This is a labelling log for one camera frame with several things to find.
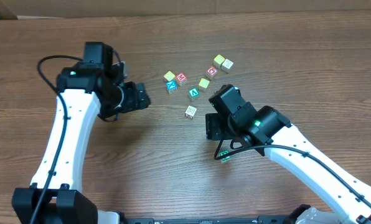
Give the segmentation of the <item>white red patterned wooden block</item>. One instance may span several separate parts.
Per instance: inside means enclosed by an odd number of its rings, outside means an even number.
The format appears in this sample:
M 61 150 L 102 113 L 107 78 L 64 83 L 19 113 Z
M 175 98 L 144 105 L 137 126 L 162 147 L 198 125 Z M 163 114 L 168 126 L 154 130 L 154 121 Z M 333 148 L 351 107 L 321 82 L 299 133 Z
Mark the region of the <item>white red patterned wooden block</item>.
M 190 119 L 194 119 L 194 116 L 197 112 L 197 108 L 193 107 L 193 106 L 188 106 L 186 111 L 185 111 L 185 117 L 186 118 L 190 118 Z

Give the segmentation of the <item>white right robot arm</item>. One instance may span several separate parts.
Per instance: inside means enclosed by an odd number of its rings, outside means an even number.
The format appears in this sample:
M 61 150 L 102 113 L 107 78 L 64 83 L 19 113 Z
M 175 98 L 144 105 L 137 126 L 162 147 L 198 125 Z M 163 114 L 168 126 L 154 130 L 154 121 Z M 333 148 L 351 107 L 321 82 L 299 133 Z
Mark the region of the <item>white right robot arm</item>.
M 285 115 L 270 106 L 256 110 L 231 84 L 209 102 L 216 112 L 205 116 L 207 139 L 240 144 L 227 153 L 216 150 L 214 159 L 255 150 L 290 171 L 331 208 L 322 212 L 300 205 L 284 223 L 371 223 L 371 186 L 311 144 Z

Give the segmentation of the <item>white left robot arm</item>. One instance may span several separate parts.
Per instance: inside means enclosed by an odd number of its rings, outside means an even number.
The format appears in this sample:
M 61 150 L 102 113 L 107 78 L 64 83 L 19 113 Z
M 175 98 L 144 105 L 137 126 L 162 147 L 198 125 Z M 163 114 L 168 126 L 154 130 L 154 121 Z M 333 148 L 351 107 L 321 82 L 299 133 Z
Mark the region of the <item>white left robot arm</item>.
M 121 113 L 143 110 L 151 100 L 143 83 L 126 82 L 126 64 L 111 46 L 87 42 L 82 58 L 65 67 L 56 83 L 54 123 L 45 154 L 27 188 L 11 204 L 21 223 L 126 223 L 120 212 L 97 209 L 82 194 L 82 174 L 96 119 L 115 122 Z

